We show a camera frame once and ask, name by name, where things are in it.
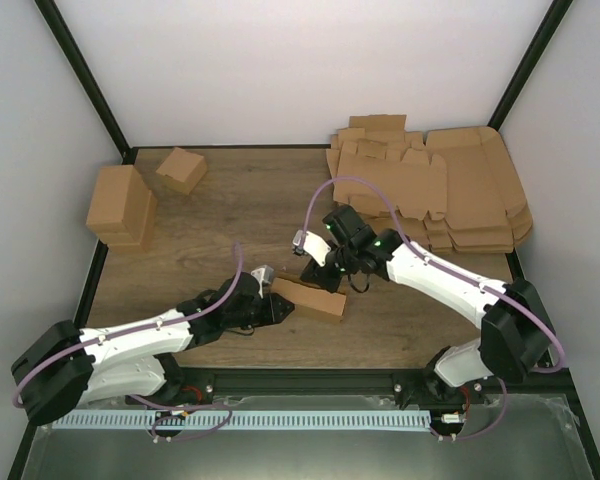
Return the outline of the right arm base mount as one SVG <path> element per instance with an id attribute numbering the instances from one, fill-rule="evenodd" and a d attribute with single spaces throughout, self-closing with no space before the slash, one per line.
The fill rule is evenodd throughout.
<path id="1" fill-rule="evenodd" d="M 433 372 L 425 369 L 399 370 L 391 375 L 395 403 L 406 408 L 460 407 L 467 399 L 482 404 L 486 397 L 466 386 L 450 387 Z"/>

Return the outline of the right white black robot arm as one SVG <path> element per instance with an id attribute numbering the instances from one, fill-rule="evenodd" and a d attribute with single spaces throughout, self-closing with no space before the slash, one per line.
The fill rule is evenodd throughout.
<path id="1" fill-rule="evenodd" d="M 553 331 L 535 287 L 518 278 L 490 279 L 443 260 L 391 228 L 375 232 L 350 206 L 323 219 L 330 240 L 300 229 L 292 241 L 309 263 L 302 281 L 330 293 L 343 278 L 362 273 L 415 289 L 449 307 L 478 330 L 478 338 L 439 352 L 424 378 L 427 396 L 438 403 L 484 377 L 522 383 L 548 351 Z"/>

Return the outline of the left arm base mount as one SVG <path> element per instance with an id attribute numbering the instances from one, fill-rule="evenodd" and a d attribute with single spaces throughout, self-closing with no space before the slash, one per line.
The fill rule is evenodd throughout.
<path id="1" fill-rule="evenodd" d="M 168 380 L 157 393 L 144 395 L 149 402 L 176 406 L 210 404 L 215 391 L 216 375 L 207 369 L 183 368 L 176 380 Z"/>

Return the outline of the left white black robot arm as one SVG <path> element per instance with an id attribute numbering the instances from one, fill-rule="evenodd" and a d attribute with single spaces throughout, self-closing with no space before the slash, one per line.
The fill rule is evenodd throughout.
<path id="1" fill-rule="evenodd" d="M 155 317 L 115 327 L 77 328 L 70 320 L 49 327 L 11 366 L 13 403 L 36 425 L 77 407 L 137 395 L 176 402 L 184 375 L 175 354 L 215 342 L 229 331 L 250 333 L 282 323 L 292 301 L 267 290 L 249 273 L 225 281 Z"/>

